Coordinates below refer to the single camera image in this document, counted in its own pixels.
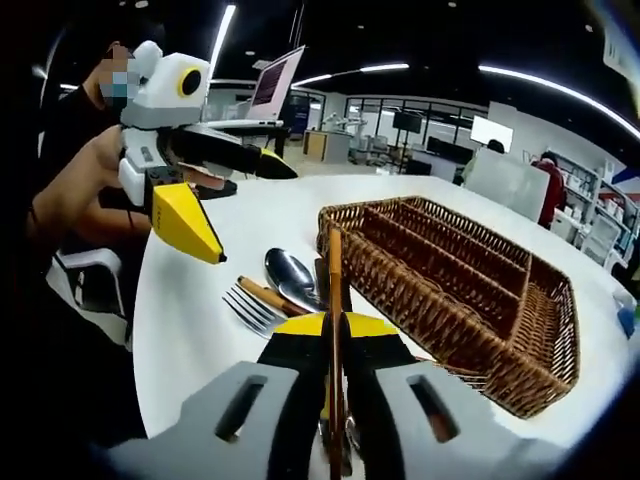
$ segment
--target person's arm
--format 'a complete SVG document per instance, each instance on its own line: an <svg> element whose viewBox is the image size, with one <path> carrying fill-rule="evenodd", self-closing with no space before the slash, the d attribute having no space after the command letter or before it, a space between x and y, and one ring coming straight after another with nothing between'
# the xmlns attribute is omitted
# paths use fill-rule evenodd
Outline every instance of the person's arm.
<svg viewBox="0 0 640 480"><path fill-rule="evenodd" d="M27 237L39 253L53 253L98 192L107 185L117 185L121 150L120 128L105 130L36 195L33 214L27 218Z"/></svg>
<svg viewBox="0 0 640 480"><path fill-rule="evenodd" d="M134 236L146 236L151 222L138 212L102 208L94 199L75 226L76 233L92 245L109 246Z"/></svg>

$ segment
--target robot camera eye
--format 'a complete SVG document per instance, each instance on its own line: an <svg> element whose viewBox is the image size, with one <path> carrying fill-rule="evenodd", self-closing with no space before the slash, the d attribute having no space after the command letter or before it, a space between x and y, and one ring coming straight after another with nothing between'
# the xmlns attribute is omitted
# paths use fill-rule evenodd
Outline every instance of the robot camera eye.
<svg viewBox="0 0 640 480"><path fill-rule="evenodd" d="M200 73L200 70L196 68L186 70L178 84L178 93L181 97L188 97L189 95L192 95L196 90L198 90L201 81L202 74Z"/></svg>

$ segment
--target round table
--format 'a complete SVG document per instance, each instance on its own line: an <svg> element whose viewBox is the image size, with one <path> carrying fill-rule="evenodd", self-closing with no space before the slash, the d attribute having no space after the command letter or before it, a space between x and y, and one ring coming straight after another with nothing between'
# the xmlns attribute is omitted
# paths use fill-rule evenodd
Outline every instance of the round table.
<svg viewBox="0 0 640 480"><path fill-rule="evenodd" d="M209 265L149 238L138 284L133 357L138 401L149 436L173 425L182 402L241 360L255 361L266 340L222 301L245 275L267 285L264 254L288 250L312 270L318 211L326 205L419 195L456 210L532 251L571 278L580 332L580 378L562 400L521 420L492 403L495 419L523 437L573 445L621 385L631 358L616 317L620 285L573 246L528 219L435 177L325 176L238 182L233 197L203 205L228 260ZM380 316L357 292L354 311ZM425 355L408 337L414 354Z"/></svg>

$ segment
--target person in red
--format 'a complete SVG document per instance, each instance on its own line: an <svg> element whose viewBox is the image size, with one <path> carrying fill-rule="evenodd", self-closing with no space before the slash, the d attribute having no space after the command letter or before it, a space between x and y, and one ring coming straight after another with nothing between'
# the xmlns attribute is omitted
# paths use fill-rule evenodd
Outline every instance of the person in red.
<svg viewBox="0 0 640 480"><path fill-rule="evenodd" d="M547 195L542 205L542 211L540 212L540 219L538 224L542 225L547 230L551 229L551 222L553 222L553 211L555 208L564 209L564 205L567 201L567 194L564 190L564 178L558 168L558 162L555 155L551 152L545 152L540 157L540 160L536 160L531 163L532 167L539 168L549 174L549 186L547 186Z"/></svg>

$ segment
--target laptop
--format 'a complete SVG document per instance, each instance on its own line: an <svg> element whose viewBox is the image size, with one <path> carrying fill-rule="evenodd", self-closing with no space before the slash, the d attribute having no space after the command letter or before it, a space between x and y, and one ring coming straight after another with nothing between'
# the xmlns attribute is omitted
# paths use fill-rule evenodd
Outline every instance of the laptop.
<svg viewBox="0 0 640 480"><path fill-rule="evenodd" d="M217 130L281 127L283 122L278 118L304 49L304 46L296 48L262 70L245 119L214 120L204 124Z"/></svg>

